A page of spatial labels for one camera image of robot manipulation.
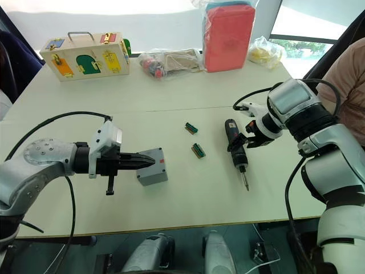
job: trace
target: person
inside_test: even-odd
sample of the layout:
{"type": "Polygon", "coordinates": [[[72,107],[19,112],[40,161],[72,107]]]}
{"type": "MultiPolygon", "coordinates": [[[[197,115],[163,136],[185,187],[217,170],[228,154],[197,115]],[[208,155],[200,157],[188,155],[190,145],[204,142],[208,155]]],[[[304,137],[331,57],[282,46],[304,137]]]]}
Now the person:
{"type": "MultiPolygon", "coordinates": [[[[341,95],[339,123],[344,124],[365,147],[365,38],[350,45],[323,77],[334,84],[341,95]]],[[[332,89],[320,83],[318,97],[331,113],[336,106],[332,89]]]]}

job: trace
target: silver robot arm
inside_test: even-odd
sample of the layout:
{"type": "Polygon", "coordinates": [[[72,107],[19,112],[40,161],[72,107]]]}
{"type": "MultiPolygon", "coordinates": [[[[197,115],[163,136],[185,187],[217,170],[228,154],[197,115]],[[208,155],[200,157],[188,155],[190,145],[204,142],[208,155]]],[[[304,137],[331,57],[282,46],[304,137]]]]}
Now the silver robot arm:
{"type": "Polygon", "coordinates": [[[317,273],[326,263],[333,269],[328,273],[365,273],[365,152],[360,144],[300,80],[271,90],[266,113],[262,106],[253,110],[258,108],[253,103],[243,106],[244,114],[260,113],[246,126],[255,137],[241,135],[229,149],[242,143],[266,145],[287,128],[299,153],[311,158],[302,167],[302,179],[313,197],[327,205],[318,227],[320,252],[313,258],[317,273]]]}
{"type": "Polygon", "coordinates": [[[109,176],[107,195],[113,195],[118,170],[151,166],[149,156],[121,153],[121,130],[110,120],[96,132],[90,146],[44,138],[29,144],[22,154],[0,165],[0,253],[11,243],[19,223],[42,189],[60,176],[74,173],[109,176]]]}

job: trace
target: black cable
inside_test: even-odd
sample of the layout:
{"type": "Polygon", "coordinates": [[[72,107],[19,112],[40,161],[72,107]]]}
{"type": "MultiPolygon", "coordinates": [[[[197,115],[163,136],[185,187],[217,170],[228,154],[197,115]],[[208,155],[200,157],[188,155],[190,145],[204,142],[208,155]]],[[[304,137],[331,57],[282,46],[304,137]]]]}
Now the black cable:
{"type": "Polygon", "coordinates": [[[237,107],[237,105],[239,103],[241,103],[241,101],[245,100],[246,98],[252,96],[252,95],[255,95],[255,94],[258,94],[258,93],[262,93],[262,92],[265,92],[265,91],[269,91],[271,90],[271,87],[268,87],[268,88],[264,88],[262,90],[257,90],[257,91],[253,91],[251,93],[248,93],[246,94],[245,96],[239,98],[239,100],[237,100],[234,104],[233,104],[233,109],[234,110],[248,110],[246,107],[237,107]]]}
{"type": "Polygon", "coordinates": [[[304,247],[301,243],[301,240],[297,234],[297,231],[295,229],[295,225],[294,225],[294,219],[293,219],[293,214],[291,213],[291,208],[290,208],[290,203],[289,203],[289,188],[291,186],[291,182],[294,179],[295,174],[298,172],[298,170],[300,169],[300,167],[302,166],[302,164],[304,163],[304,161],[306,160],[305,157],[303,157],[299,163],[297,164],[297,166],[294,168],[294,170],[292,171],[287,183],[286,183],[286,187],[285,187],[285,205],[286,205],[286,210],[287,210],[287,215],[289,217],[289,225],[290,225],[290,229],[294,234],[294,238],[295,238],[295,242],[297,243],[297,246],[299,248],[299,251],[301,252],[305,262],[307,263],[311,273],[315,273],[312,267],[312,264],[308,258],[308,256],[306,255],[306,252],[304,250],[304,247]]]}
{"type": "Polygon", "coordinates": [[[101,114],[101,113],[97,113],[97,112],[91,112],[91,111],[72,111],[72,112],[67,112],[67,113],[63,113],[57,116],[54,116],[50,119],[47,119],[45,121],[43,121],[42,123],[40,123],[39,125],[37,125],[36,127],[34,127],[33,129],[31,129],[26,135],[24,135],[19,142],[13,147],[13,149],[10,151],[9,155],[6,157],[5,161],[10,160],[13,155],[15,154],[15,152],[17,151],[17,149],[22,145],[22,143],[24,143],[24,141],[26,139],[28,139],[28,137],[30,135],[32,135],[35,131],[39,130],[40,128],[52,123],[54,120],[57,120],[59,118],[62,117],[66,117],[66,116],[71,116],[71,115],[79,115],[79,114],[87,114],[87,115],[94,115],[94,116],[99,116],[99,117],[103,117],[106,120],[112,120],[112,117],[109,115],[105,115],[105,114],[101,114]]]}
{"type": "Polygon", "coordinates": [[[299,80],[304,83],[322,83],[322,84],[328,85],[332,89],[332,91],[336,97],[336,107],[335,107],[335,111],[334,111],[333,115],[334,116],[338,115],[338,112],[340,111],[340,107],[341,107],[341,95],[340,95],[338,88],[336,88],[330,82],[322,80],[322,79],[299,79],[299,80]]]}
{"type": "Polygon", "coordinates": [[[59,267],[61,266],[61,263],[63,262],[64,258],[66,257],[67,251],[70,248],[71,240],[74,237],[74,231],[75,231],[75,222],[76,222],[76,203],[75,203],[75,195],[74,195],[74,188],[72,187],[72,182],[68,176],[65,176],[68,185],[70,186],[70,193],[71,193],[71,200],[72,200],[72,226],[71,226],[71,232],[70,237],[68,237],[68,241],[65,247],[65,250],[63,252],[63,255],[61,259],[58,261],[58,264],[56,266],[55,272],[57,273],[59,267]]]}
{"type": "Polygon", "coordinates": [[[35,225],[33,225],[31,223],[28,223],[27,221],[21,220],[20,221],[20,224],[25,225],[26,227],[30,227],[30,228],[32,228],[34,230],[37,230],[40,233],[44,233],[44,231],[41,230],[39,227],[36,227],[35,225]]]}

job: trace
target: yellow door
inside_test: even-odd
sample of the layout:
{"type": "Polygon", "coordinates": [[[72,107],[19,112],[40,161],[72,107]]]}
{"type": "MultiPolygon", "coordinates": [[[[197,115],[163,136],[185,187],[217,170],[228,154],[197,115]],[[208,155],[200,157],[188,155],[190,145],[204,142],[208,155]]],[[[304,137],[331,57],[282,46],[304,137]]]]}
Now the yellow door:
{"type": "Polygon", "coordinates": [[[121,67],[118,62],[118,58],[115,53],[112,53],[107,50],[103,53],[103,57],[104,57],[105,63],[107,64],[108,68],[111,71],[113,71],[114,73],[118,73],[121,70],[121,67]]]}

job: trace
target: green connector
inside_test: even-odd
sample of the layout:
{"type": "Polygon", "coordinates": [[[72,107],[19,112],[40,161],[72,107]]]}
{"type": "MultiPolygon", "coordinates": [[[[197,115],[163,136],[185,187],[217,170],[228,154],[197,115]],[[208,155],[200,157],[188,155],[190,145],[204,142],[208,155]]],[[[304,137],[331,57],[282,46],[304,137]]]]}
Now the green connector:
{"type": "Polygon", "coordinates": [[[185,124],[185,128],[191,133],[191,134],[195,134],[198,132],[198,129],[193,126],[192,124],[186,123],[185,124]]]}
{"type": "Polygon", "coordinates": [[[204,150],[197,143],[192,146],[192,150],[199,159],[205,156],[204,150]]]}

